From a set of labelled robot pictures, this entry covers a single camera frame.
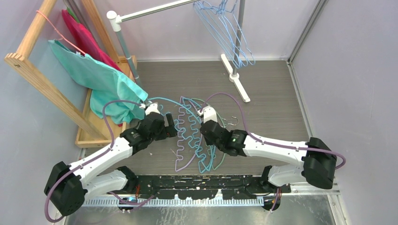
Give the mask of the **teal wavy plastic hanger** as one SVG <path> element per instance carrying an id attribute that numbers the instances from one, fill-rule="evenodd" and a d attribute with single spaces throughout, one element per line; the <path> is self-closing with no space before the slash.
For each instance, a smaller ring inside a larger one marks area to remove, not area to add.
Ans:
<path id="1" fill-rule="evenodd" d="M 149 100 L 163 100 L 178 106 L 177 119 L 174 120 L 176 123 L 174 128 L 177 130 L 178 138 L 177 149 L 173 150 L 176 156 L 176 172 L 181 172 L 188 168 L 195 160 L 198 161 L 198 170 L 201 174 L 216 170 L 222 164 L 219 163 L 214 166 L 216 159 L 215 147 L 205 144 L 204 138 L 199 133 L 199 124 L 202 119 L 199 118 L 199 103 L 196 99 L 181 96 L 179 101 L 166 97 L 152 97 Z M 185 165 L 179 166 L 179 163 L 184 161 L 182 153 L 189 149 L 192 150 L 192 156 Z"/>

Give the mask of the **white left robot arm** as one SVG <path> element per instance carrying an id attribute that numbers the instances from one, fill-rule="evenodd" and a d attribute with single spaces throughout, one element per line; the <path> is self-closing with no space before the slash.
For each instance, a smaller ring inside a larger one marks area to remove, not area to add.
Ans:
<path id="1" fill-rule="evenodd" d="M 121 166 L 108 174 L 102 172 L 146 149 L 154 141 L 175 136 L 172 114 L 149 113 L 135 127 L 126 129 L 112 143 L 90 156 L 69 165 L 63 161 L 55 164 L 44 189 L 45 206 L 52 203 L 65 217 L 93 197 L 112 191 L 134 192 L 138 180 L 128 167 Z"/>

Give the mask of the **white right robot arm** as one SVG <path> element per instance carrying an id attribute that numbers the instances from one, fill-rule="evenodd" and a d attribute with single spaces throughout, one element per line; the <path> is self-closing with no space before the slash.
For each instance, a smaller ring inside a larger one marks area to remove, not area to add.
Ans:
<path id="1" fill-rule="evenodd" d="M 266 138 L 244 130 L 221 127 L 209 120 L 202 123 L 200 132 L 208 145 L 230 156 L 263 157 L 280 162 L 283 166 L 266 166 L 261 188 L 268 193 L 275 189 L 298 182 L 321 188 L 332 189 L 337 167 L 337 156 L 319 138 L 311 137 L 307 142 L 289 142 Z"/>

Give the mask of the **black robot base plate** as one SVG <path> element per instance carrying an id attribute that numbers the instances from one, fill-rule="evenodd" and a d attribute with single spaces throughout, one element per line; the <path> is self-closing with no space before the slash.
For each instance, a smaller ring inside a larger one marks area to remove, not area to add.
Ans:
<path id="1" fill-rule="evenodd" d="M 278 209 L 273 203 L 278 188 L 254 175 L 139 175 L 116 194 L 123 200 L 147 207 L 261 206 Z"/>

